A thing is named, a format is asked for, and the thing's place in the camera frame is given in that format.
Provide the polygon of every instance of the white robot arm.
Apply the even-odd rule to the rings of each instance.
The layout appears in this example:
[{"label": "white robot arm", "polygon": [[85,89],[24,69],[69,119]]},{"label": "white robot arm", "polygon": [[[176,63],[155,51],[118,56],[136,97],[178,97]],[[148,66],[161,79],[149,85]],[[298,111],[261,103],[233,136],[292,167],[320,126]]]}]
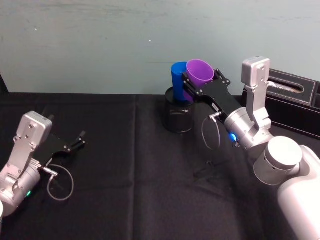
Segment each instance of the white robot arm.
[{"label": "white robot arm", "polygon": [[[251,136],[258,145],[266,142],[259,132],[271,126],[265,108],[269,67],[270,60],[264,57],[253,57],[242,64],[242,82],[248,91],[246,110],[258,131]],[[320,159],[316,154],[288,137],[270,136],[253,168],[260,181],[279,186],[278,203],[297,237],[320,239]]]},{"label": "white robot arm", "polygon": [[223,74],[216,69],[214,80],[196,87],[184,73],[184,89],[196,101],[217,111],[235,145],[255,159],[256,177],[278,187],[278,203],[297,237],[320,240],[320,160],[308,147],[269,132],[271,120],[265,108],[270,60],[255,56],[242,64],[242,82],[247,90],[246,107],[229,94]]}]

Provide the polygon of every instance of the black tissue box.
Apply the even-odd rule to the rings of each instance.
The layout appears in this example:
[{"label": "black tissue box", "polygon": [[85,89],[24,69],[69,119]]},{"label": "black tissue box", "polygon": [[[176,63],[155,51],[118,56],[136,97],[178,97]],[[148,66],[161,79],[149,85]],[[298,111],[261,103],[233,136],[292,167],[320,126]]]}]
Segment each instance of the black tissue box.
[{"label": "black tissue box", "polygon": [[[265,107],[272,124],[320,140],[320,82],[270,69]],[[247,105],[244,89],[241,105]]]}]

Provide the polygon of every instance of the purple cup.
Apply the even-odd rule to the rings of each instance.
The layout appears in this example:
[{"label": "purple cup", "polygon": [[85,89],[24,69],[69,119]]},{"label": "purple cup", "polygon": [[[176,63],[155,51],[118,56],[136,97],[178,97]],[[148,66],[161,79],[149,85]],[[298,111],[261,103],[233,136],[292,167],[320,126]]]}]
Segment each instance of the purple cup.
[{"label": "purple cup", "polygon": [[[186,73],[189,80],[197,87],[211,81],[215,76],[214,69],[205,61],[192,59],[186,63]],[[184,92],[184,97],[192,102],[192,98]]]}]

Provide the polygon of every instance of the cup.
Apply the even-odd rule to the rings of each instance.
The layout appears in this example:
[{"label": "cup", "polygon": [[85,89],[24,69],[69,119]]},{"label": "cup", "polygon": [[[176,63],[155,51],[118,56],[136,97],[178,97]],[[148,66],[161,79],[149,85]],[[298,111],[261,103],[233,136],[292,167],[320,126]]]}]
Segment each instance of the cup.
[{"label": "cup", "polygon": [[[196,86],[200,87],[205,83],[211,81],[215,76],[214,69],[209,65],[209,63],[201,59],[192,59],[186,63],[186,73],[189,80]],[[183,94],[184,97],[192,102],[192,97],[186,92]]]},{"label": "cup", "polygon": [[173,97],[177,101],[186,101],[184,96],[184,83],[182,81],[182,73],[187,70],[187,62],[176,62],[171,67]]},{"label": "cup", "polygon": [[186,133],[194,125],[195,105],[189,101],[174,99],[174,90],[170,87],[165,92],[164,127],[173,133]]}]

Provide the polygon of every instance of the blue cup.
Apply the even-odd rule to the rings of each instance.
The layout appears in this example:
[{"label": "blue cup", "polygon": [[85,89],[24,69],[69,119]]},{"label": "blue cup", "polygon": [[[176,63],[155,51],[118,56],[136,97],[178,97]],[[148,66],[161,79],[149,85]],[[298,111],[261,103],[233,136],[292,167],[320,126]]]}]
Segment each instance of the blue cup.
[{"label": "blue cup", "polygon": [[186,101],[184,96],[184,83],[182,81],[182,73],[187,71],[187,62],[176,62],[171,67],[173,97],[178,101]]}]

